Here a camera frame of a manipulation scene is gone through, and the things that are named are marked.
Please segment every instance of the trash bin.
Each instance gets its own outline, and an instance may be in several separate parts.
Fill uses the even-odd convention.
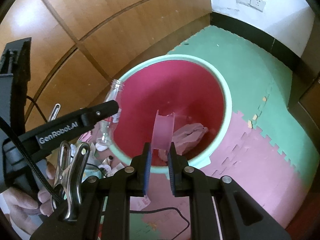
[[[202,168],[222,141],[232,113],[229,87],[208,62],[189,55],[165,55],[147,60],[121,78],[121,117],[110,150],[127,165],[151,142],[156,113],[174,112],[174,130],[199,122],[209,129],[200,143],[184,156]],[[168,174],[168,166],[152,156],[152,173]]]

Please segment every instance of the small bottle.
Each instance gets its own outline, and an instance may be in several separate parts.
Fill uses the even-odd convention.
[[[114,79],[111,89],[103,101],[107,102],[110,100],[115,100],[119,105],[119,110],[118,113],[99,122],[99,131],[96,142],[100,145],[109,147],[113,142],[113,133],[118,125],[121,114],[121,91],[123,87],[124,85],[122,81]]]

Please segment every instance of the black cable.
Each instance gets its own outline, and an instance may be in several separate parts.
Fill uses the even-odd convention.
[[[30,96],[27,96],[27,99],[29,99],[29,100],[35,105],[35,107],[38,109],[39,114],[41,115],[41,117],[43,118],[43,120],[44,120],[45,122],[48,122],[48,120],[46,119],[46,117],[45,117],[44,114],[42,113],[40,107],[39,107],[38,104],[33,100],[33,98],[30,97]]]
[[[156,210],[149,210],[149,211],[135,211],[135,210],[130,210],[130,213],[132,214],[151,214],[151,213],[157,213],[157,212],[161,212],[161,211],[165,211],[165,210],[170,210],[173,209],[175,211],[178,212],[178,214],[180,215],[180,217],[182,217],[187,223],[187,227],[185,229],[183,229],[180,233],[178,233],[174,238],[172,238],[171,240],[176,239],[179,235],[181,235],[184,231],[186,231],[188,229],[188,227],[190,226],[190,222],[188,221],[188,219],[186,219],[180,212],[179,209],[175,208],[175,207],[166,207],[166,208],[160,208],[160,209],[156,209]]]
[[[87,163],[86,165],[96,167],[101,172],[102,176],[104,176],[105,178],[107,177],[106,174],[104,172],[102,172],[102,168],[99,168],[98,166],[91,164],[91,163]]]
[[[23,146],[22,142],[19,140],[18,136],[12,130],[12,128],[7,124],[5,120],[0,116],[0,128],[6,133],[12,143],[15,145],[17,150],[22,154],[26,162],[28,163],[31,170],[36,174],[38,179],[41,181],[46,190],[52,195],[52,197],[58,202],[61,203],[62,199],[56,194],[54,189],[51,187],[49,182],[45,179],[42,172],[39,170],[36,163],[33,161],[31,156],[28,154],[26,148]]]

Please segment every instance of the white wall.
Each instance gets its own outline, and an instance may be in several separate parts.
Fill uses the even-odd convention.
[[[236,0],[211,0],[212,10],[251,24],[270,34],[301,57],[314,13],[305,0],[265,0],[263,12]]]

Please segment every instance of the black robotic device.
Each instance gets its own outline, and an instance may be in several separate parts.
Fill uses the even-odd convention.
[[[30,80],[31,38],[8,43],[0,60],[0,116],[12,128],[32,160],[39,165],[61,141],[70,141],[118,111],[115,101],[84,108],[25,132],[24,106]],[[37,178],[29,163],[0,130],[0,192],[18,187],[36,199]],[[82,205],[76,221],[66,222],[63,201],[31,236],[32,240],[96,240],[104,216],[101,240],[129,239],[130,197],[144,196],[151,168],[150,144],[129,167],[103,179],[87,178],[81,185]],[[168,154],[169,175],[175,197],[189,197],[191,238],[196,240],[289,240],[289,234],[231,177],[206,176],[177,155],[174,143]],[[105,197],[107,206],[103,211]]]

